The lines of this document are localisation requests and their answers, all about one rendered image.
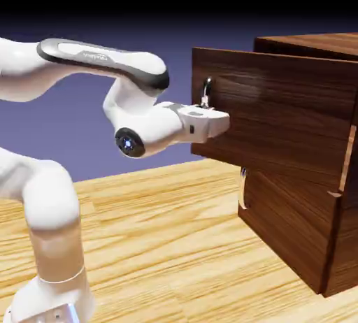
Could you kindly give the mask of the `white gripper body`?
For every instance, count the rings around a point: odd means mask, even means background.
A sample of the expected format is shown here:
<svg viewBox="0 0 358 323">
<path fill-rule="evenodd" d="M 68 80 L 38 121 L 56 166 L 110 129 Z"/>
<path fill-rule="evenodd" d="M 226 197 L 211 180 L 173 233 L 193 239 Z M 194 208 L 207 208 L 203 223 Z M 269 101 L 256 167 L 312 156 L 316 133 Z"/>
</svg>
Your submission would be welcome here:
<svg viewBox="0 0 358 323">
<path fill-rule="evenodd" d="M 220 110 L 209 109 L 207 114 L 207 138 L 215 138 L 230 127 L 230 115 Z"/>
</svg>

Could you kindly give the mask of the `dark wooden cabinet door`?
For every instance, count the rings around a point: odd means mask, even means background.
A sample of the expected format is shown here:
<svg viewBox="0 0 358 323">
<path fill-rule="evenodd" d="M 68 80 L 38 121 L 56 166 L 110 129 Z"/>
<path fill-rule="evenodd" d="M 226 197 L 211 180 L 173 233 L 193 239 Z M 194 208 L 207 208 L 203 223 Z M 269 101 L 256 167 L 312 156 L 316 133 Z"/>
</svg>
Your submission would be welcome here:
<svg viewBox="0 0 358 323">
<path fill-rule="evenodd" d="M 230 116 L 202 157 L 340 185 L 358 95 L 358 62 L 194 48 L 192 100 L 213 79 L 210 104 Z"/>
<path fill-rule="evenodd" d="M 341 194 L 323 185 L 247 170 L 238 216 L 315 293 L 325 291 Z"/>
</svg>

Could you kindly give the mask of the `dark wooden cabinet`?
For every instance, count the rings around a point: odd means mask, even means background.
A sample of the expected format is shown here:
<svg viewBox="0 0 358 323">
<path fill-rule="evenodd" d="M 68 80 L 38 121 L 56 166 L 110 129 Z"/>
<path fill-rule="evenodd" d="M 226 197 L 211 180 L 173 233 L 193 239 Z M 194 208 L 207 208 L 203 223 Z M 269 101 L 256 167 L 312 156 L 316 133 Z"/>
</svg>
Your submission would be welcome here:
<svg viewBox="0 0 358 323">
<path fill-rule="evenodd" d="M 341 181 L 332 191 L 341 198 L 325 297 L 358 287 L 358 97 Z"/>
</svg>

